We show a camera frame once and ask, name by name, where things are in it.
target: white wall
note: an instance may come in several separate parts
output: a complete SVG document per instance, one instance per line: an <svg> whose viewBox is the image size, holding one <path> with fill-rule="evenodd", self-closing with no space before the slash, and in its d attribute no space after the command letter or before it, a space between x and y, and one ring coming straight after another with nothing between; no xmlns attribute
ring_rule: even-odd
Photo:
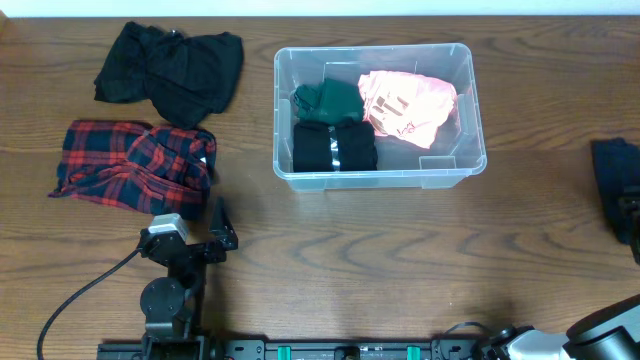
<svg viewBox="0 0 640 360"><path fill-rule="evenodd" d="M9 17L640 14L640 0L0 0Z"/></svg>

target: black folded cloth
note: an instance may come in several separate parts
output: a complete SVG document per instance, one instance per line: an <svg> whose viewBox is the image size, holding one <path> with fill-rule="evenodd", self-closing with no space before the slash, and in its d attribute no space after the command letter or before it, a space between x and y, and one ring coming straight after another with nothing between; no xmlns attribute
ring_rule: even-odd
<svg viewBox="0 0 640 360"><path fill-rule="evenodd" d="M339 168L332 163L330 127L337 141ZM293 171L377 170L374 142L373 126L368 122L345 121L335 127L314 121L299 122L293 127Z"/></svg>
<svg viewBox="0 0 640 360"><path fill-rule="evenodd" d="M623 213L620 198L640 195L630 192L640 186L640 149L616 138L593 141L591 154L605 217L618 240L630 244L634 236L633 218Z"/></svg>
<svg viewBox="0 0 640 360"><path fill-rule="evenodd" d="M229 105L243 58L242 39L226 32L185 38L128 22L94 81L95 100L151 99L163 118L191 129Z"/></svg>

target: green cloth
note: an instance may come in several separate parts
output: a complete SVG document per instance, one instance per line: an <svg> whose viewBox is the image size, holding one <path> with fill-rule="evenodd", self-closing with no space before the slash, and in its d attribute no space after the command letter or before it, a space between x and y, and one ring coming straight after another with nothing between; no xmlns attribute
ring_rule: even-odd
<svg viewBox="0 0 640 360"><path fill-rule="evenodd" d="M362 121L364 102L358 86L325 79L317 86L298 86L294 94L300 121L337 125L345 120Z"/></svg>

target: wooden surface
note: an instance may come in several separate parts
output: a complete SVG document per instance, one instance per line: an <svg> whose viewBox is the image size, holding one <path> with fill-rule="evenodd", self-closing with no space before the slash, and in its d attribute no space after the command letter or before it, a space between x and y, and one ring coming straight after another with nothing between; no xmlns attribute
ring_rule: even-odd
<svg viewBox="0 0 640 360"><path fill-rule="evenodd" d="M240 250L209 272L204 324L273 339L428 337L451 325L561 332L636 294L640 267L607 229L588 143L640 144L640 19L621 17L138 19L230 31L246 61L235 100L202 125ZM73 292L125 257L151 216L49 199L72 120L164 121L149 101L93 100L125 19L12 19L0 40L0 359L33 359ZM463 42L474 56L489 165L452 190L294 194L272 171L273 56L285 46ZM195 225L193 241L204 224ZM71 305L48 359L138 339L136 258Z"/></svg>

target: storage box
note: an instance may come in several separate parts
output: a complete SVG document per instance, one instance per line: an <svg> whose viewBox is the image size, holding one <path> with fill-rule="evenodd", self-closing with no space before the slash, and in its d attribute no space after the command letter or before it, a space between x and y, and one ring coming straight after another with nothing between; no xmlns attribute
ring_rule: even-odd
<svg viewBox="0 0 640 360"><path fill-rule="evenodd" d="M374 70L403 71L453 84L456 108L430 149L393 136L376 137L377 171L293 172L292 95L325 78L357 85ZM450 188L487 166L471 51L463 44L284 48L274 58L273 170L295 191L345 188Z"/></svg>

